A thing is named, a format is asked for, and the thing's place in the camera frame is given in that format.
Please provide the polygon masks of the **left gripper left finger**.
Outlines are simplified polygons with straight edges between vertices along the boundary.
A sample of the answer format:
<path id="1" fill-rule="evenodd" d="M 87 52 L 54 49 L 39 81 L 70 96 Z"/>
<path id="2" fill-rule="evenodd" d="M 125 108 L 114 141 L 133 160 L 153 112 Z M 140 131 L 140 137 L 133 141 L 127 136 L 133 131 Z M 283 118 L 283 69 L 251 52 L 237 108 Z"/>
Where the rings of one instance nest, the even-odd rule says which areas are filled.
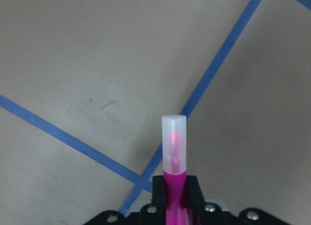
<path id="1" fill-rule="evenodd" d="M 155 217 L 157 225 L 166 224 L 166 194 L 165 183 L 162 175 L 152 178 L 152 206 L 156 208 Z"/>

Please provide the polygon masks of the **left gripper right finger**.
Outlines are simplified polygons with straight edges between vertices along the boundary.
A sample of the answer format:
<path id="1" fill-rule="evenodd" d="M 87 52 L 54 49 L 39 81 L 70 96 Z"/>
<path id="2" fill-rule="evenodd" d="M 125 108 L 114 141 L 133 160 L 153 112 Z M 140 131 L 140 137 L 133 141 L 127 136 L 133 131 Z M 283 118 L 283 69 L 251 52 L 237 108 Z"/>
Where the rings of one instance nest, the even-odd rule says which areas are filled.
<path id="1" fill-rule="evenodd" d="M 185 202 L 190 225 L 204 225 L 205 199 L 196 176 L 187 175 Z"/>

